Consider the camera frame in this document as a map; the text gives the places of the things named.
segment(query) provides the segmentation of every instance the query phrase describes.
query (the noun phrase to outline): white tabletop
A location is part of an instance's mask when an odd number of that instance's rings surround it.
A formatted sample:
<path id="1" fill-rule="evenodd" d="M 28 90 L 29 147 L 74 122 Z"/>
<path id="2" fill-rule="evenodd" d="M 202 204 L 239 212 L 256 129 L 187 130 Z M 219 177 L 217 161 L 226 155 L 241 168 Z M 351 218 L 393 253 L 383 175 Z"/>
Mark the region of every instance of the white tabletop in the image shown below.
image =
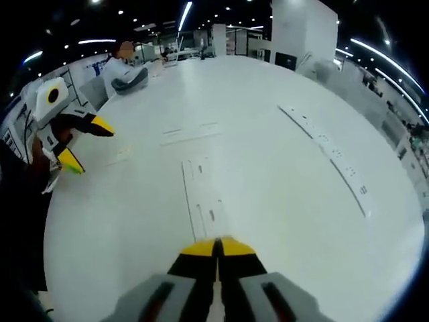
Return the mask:
<path id="1" fill-rule="evenodd" d="M 277 105 L 294 106 L 354 162 L 377 204 L 365 218 L 320 149 Z M 320 85 L 240 56 L 180 62 L 101 115 L 114 138 L 82 136 L 86 168 L 63 175 L 45 232 L 45 273 L 59 321 L 99 321 L 117 299 L 166 272 L 194 241 L 182 162 L 208 158 L 227 229 L 268 272 L 314 296 L 335 321 L 373 321 L 418 262 L 424 226 L 400 161 L 373 126 Z M 165 132 L 216 123 L 218 135 L 174 144 Z M 122 162 L 115 153 L 129 150 Z"/>

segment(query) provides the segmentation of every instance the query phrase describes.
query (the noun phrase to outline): ceiling light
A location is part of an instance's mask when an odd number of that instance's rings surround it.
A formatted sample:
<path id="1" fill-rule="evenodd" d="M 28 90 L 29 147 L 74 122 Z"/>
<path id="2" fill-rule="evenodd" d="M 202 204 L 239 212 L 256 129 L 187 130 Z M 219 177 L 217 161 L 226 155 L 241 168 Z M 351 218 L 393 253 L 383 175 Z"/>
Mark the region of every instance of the ceiling light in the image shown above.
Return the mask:
<path id="1" fill-rule="evenodd" d="M 42 52 L 42 51 L 40 51 L 40 52 L 36 52 L 35 54 L 32 54 L 31 56 L 27 57 L 27 58 L 24 60 L 24 64 L 25 64 L 26 62 L 28 62 L 29 60 L 31 60 L 31 59 L 34 59 L 34 58 L 37 58 L 37 57 L 41 56 L 42 54 L 43 54 L 43 52 Z"/>
<path id="2" fill-rule="evenodd" d="M 407 99 L 411 102 L 411 104 L 423 115 L 424 119 L 426 120 L 426 122 L 429 123 L 429 120 L 426 118 L 426 116 L 424 116 L 423 111 L 421 110 L 420 106 L 418 106 L 418 104 L 413 100 L 413 98 L 411 98 L 407 92 L 404 91 L 404 89 L 402 87 L 399 86 L 399 84 L 397 84 L 393 79 L 391 79 L 390 77 L 388 77 L 384 72 L 382 72 L 381 70 L 379 70 L 378 68 L 375 69 L 376 72 L 378 72 L 381 76 L 384 76 L 385 78 L 388 79 L 389 82 L 391 82 L 393 85 L 395 85 L 395 87 L 397 89 L 400 90 L 400 92 L 402 94 L 404 94 Z"/>
<path id="3" fill-rule="evenodd" d="M 393 65 L 394 67 L 396 67 L 400 72 L 402 72 L 402 74 L 406 75 L 409 79 L 411 79 L 413 81 L 414 84 L 417 85 L 417 87 L 423 92 L 425 93 L 424 89 L 419 85 L 419 83 L 417 83 L 417 81 L 405 70 L 403 69 L 395 60 L 391 59 L 390 57 L 386 56 L 385 54 L 383 54 L 382 52 L 378 51 L 375 48 L 372 48 L 371 46 L 368 46 L 366 44 L 364 44 L 363 42 L 360 42 L 356 39 L 351 38 L 351 41 L 354 42 L 355 44 L 358 44 L 374 53 L 376 53 L 378 56 L 386 59 L 391 65 Z"/>
<path id="4" fill-rule="evenodd" d="M 92 44 L 93 42 L 116 42 L 114 39 L 91 39 L 91 40 L 81 40 L 78 44 Z"/>
<path id="5" fill-rule="evenodd" d="M 179 25 L 179 32 L 181 32 L 182 31 L 182 27 L 183 27 L 183 24 L 184 24 L 184 22 L 185 22 L 185 19 L 186 19 L 186 16 L 188 15 L 188 13 L 189 13 L 189 11 L 190 11 L 190 8 L 192 7 L 192 2 L 191 1 L 189 1 L 187 4 L 186 4 L 186 7 L 185 7 L 185 10 L 183 11 L 183 15 L 182 15 L 182 19 L 180 20 L 180 25 Z"/>
<path id="6" fill-rule="evenodd" d="M 350 54 L 349 52 L 345 52 L 344 50 L 341 50 L 341 49 L 338 49 L 338 48 L 336 48 L 335 50 L 336 50 L 337 52 L 340 52 L 341 54 L 344 54 L 344 55 L 347 55 L 347 56 L 353 57 L 353 54 Z"/>

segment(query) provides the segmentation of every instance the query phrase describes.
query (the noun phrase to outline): desk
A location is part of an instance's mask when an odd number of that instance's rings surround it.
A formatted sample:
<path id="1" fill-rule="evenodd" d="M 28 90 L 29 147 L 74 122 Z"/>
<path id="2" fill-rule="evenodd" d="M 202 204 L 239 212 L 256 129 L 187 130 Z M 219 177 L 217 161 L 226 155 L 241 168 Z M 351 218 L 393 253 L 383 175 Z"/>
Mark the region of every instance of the desk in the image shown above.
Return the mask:
<path id="1" fill-rule="evenodd" d="M 326 156 L 277 105 L 324 128 L 354 162 L 376 213 L 362 215 Z M 100 114 L 117 135 L 79 138 L 73 151 L 87 173 L 61 176 L 46 222 L 46 280 L 61 321 L 106 317 L 193 242 L 181 164 L 201 156 L 210 158 L 227 233 L 331 319 L 374 321 L 418 265 L 422 214 L 394 151 L 351 106 L 291 70 L 241 56 L 184 61 Z M 219 135 L 161 144 L 166 132 L 213 122 Z M 97 168 L 103 151 L 126 145 L 128 160 Z"/>
<path id="2" fill-rule="evenodd" d="M 169 60 L 175 60 L 177 55 L 179 55 L 179 56 L 190 55 L 191 57 L 195 57 L 195 56 L 198 56 L 199 52 L 200 52 L 200 50 L 198 50 L 198 49 L 185 49 L 185 50 L 181 50 L 179 52 L 172 52 L 172 53 L 168 54 L 167 57 Z"/>

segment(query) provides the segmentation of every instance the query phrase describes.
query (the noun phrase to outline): white wall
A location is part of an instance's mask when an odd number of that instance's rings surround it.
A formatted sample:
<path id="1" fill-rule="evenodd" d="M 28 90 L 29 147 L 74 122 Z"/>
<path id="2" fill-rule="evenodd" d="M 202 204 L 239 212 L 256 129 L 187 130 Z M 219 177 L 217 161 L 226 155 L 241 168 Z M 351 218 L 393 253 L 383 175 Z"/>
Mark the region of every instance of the white wall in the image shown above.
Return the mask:
<path id="1" fill-rule="evenodd" d="M 305 55 L 306 0 L 273 0 L 273 21 L 271 34 L 271 58 L 274 64 L 275 53 L 296 56 L 297 63 Z"/>
<path id="2" fill-rule="evenodd" d="M 319 0 L 306 0 L 305 53 L 311 52 L 317 60 L 335 57 L 338 38 L 338 15 Z"/>
<path id="3" fill-rule="evenodd" d="M 249 49 L 250 50 L 259 50 L 259 49 L 268 49 L 271 50 L 272 42 L 264 39 L 249 38 Z"/>
<path id="4" fill-rule="evenodd" d="M 346 75 L 350 81 L 362 83 L 363 71 L 350 60 L 344 60 L 342 73 Z"/>
<path id="5" fill-rule="evenodd" d="M 235 54 L 246 55 L 247 54 L 247 30 L 237 30 L 235 34 Z"/>
<path id="6" fill-rule="evenodd" d="M 338 15 L 319 0 L 273 0 L 272 51 L 297 57 L 307 52 L 316 60 L 333 60 L 338 38 Z"/>
<path id="7" fill-rule="evenodd" d="M 214 24 L 212 29 L 213 46 L 216 56 L 227 54 L 227 28 L 225 25 Z"/>
<path id="8" fill-rule="evenodd" d="M 405 92 L 407 92 L 408 95 L 411 96 L 413 100 L 417 102 L 417 104 L 421 104 L 422 98 L 416 93 L 416 91 L 409 84 L 412 84 L 415 87 L 414 83 L 409 78 L 404 77 L 404 82 L 401 85 L 405 89 Z"/>
<path id="9" fill-rule="evenodd" d="M 394 108 L 399 112 L 402 119 L 408 123 L 423 124 L 423 121 L 418 117 L 416 110 L 411 106 L 411 104 L 381 77 L 377 77 L 377 88 L 383 93 L 383 97 L 381 99 L 385 102 L 390 101 Z"/>

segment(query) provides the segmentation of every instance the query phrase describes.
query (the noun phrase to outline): black object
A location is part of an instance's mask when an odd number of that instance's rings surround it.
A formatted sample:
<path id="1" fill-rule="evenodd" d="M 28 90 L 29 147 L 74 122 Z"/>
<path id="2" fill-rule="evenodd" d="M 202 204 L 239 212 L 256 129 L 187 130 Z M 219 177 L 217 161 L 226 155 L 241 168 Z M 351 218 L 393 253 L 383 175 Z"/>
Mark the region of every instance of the black object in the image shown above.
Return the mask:
<path id="1" fill-rule="evenodd" d="M 26 164 L 0 140 L 0 199 L 14 208 L 12 215 L 2 218 L 2 263 L 10 270 L 3 274 L 3 281 L 16 282 L 14 286 L 25 290 L 46 290 L 43 238 L 51 194 L 40 193 L 49 181 L 49 167 L 47 159 Z"/>
<path id="2" fill-rule="evenodd" d="M 28 120 L 31 114 L 32 112 L 28 111 L 28 115 L 27 115 L 27 118 L 25 119 L 25 125 L 24 125 L 24 149 L 25 149 L 25 157 L 27 158 L 28 164 L 29 164 L 29 158 L 28 158 L 28 149 L 27 149 L 27 129 L 28 129 Z"/>
<path id="3" fill-rule="evenodd" d="M 296 57 L 283 54 L 281 52 L 276 52 L 274 64 L 290 70 L 296 70 Z"/>
<path id="4" fill-rule="evenodd" d="M 120 79 L 112 80 L 112 87 L 118 95 L 127 95 L 135 89 L 140 89 L 146 86 L 149 78 L 147 68 L 143 68 L 141 72 L 130 82 L 125 83 Z"/>
<path id="5" fill-rule="evenodd" d="M 203 46 L 202 48 L 201 48 L 201 51 L 200 51 L 200 57 L 201 57 L 201 60 L 204 60 L 204 59 L 206 59 L 206 54 L 204 53 L 204 51 L 207 49 L 207 46 Z"/>
<path id="6" fill-rule="evenodd" d="M 48 95 L 49 103 L 54 103 L 56 101 L 56 99 L 58 98 L 59 94 L 60 94 L 60 92 L 58 91 L 58 89 L 52 89 Z"/>
<path id="7" fill-rule="evenodd" d="M 269 58 L 271 56 L 271 50 L 269 49 L 265 49 L 264 55 L 263 55 L 263 60 L 266 62 L 269 62 Z"/>
<path id="8" fill-rule="evenodd" d="M 73 114 L 58 114 L 51 121 L 52 133 L 59 140 L 58 134 L 64 129 L 77 129 L 82 133 L 93 134 L 94 136 L 111 137 L 114 133 L 107 129 L 92 123 L 96 115 L 88 113 L 84 117 Z M 66 140 L 63 144 L 67 145 L 70 141 Z"/>
<path id="9" fill-rule="evenodd" d="M 420 267 L 408 289 L 383 322 L 427 321 L 429 319 L 429 311 L 427 310 L 427 304 L 422 299 L 427 299 L 428 283 L 429 251 L 426 248 L 422 255 Z"/>

